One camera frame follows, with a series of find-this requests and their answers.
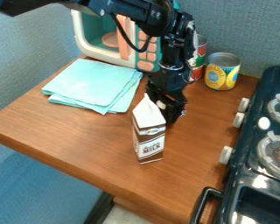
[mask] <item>floor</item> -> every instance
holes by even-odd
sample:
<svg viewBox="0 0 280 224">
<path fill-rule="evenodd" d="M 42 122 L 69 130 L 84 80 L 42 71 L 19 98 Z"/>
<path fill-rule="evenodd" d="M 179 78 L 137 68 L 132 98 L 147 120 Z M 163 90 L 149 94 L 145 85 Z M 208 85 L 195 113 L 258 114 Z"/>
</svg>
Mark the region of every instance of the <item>floor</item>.
<svg viewBox="0 0 280 224">
<path fill-rule="evenodd" d="M 152 224 L 120 206 L 114 206 L 103 224 Z"/>
</svg>

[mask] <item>wooden table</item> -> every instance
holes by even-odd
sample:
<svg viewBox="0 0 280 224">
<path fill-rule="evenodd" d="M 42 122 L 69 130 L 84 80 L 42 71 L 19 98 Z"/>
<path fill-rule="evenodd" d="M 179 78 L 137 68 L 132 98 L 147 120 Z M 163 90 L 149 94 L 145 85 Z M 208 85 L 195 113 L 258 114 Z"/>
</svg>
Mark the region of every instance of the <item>wooden table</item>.
<svg viewBox="0 0 280 224">
<path fill-rule="evenodd" d="M 166 131 L 164 159 L 139 164 L 131 110 L 144 96 L 145 81 L 127 114 L 102 116 L 49 103 L 41 94 L 63 69 L 0 111 L 0 143 L 115 195 L 116 203 L 155 223 L 187 223 L 200 191 L 221 187 L 224 166 L 218 157 L 224 145 L 234 144 L 235 112 L 240 99 L 253 94 L 257 79 L 242 75 L 226 92 L 203 80 L 188 86 L 187 115 Z"/>
</svg>

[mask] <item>folded towel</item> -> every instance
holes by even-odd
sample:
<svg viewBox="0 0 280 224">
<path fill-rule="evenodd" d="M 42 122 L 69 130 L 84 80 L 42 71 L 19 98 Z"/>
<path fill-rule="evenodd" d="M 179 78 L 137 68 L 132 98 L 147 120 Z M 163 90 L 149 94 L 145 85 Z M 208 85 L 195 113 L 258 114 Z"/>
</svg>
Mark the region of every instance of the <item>folded towel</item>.
<svg viewBox="0 0 280 224">
<path fill-rule="evenodd" d="M 49 102 L 87 108 L 102 115 L 130 106 L 142 73 L 98 61 L 78 59 L 42 88 Z"/>
</svg>

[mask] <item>can lid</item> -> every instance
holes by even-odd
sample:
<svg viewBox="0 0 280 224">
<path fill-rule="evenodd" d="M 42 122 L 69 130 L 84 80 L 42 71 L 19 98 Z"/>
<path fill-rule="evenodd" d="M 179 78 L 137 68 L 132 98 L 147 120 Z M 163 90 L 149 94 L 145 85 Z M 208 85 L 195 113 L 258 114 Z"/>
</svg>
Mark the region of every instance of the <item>can lid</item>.
<svg viewBox="0 0 280 224">
<path fill-rule="evenodd" d="M 229 52 L 216 52 L 208 56 L 208 63 L 219 67 L 236 67 L 240 65 L 240 59 Z"/>
</svg>

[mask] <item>tin can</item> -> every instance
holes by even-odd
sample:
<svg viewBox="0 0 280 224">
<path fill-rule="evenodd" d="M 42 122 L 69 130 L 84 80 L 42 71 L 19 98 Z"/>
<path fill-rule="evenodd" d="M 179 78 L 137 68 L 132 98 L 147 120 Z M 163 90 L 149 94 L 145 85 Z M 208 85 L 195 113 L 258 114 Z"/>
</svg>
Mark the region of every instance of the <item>tin can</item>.
<svg viewBox="0 0 280 224">
<path fill-rule="evenodd" d="M 197 49 L 197 59 L 195 60 L 195 67 L 192 67 L 192 71 L 190 73 L 190 81 L 197 81 L 201 79 L 205 70 L 205 58 L 206 58 L 206 50 L 207 50 L 207 39 L 202 35 L 197 35 L 198 37 L 198 49 Z"/>
<path fill-rule="evenodd" d="M 203 63 L 205 62 L 206 57 L 206 50 L 207 50 L 207 39 L 202 35 L 198 36 L 198 57 L 196 59 L 196 67 L 201 67 Z"/>
<path fill-rule="evenodd" d="M 205 66 L 196 66 L 192 69 L 191 74 L 191 81 L 197 81 L 201 79 L 202 75 L 204 74 Z"/>
<path fill-rule="evenodd" d="M 206 85 L 215 90 L 229 90 L 235 86 L 240 71 L 240 60 L 228 52 L 213 53 L 208 57 Z"/>
</svg>

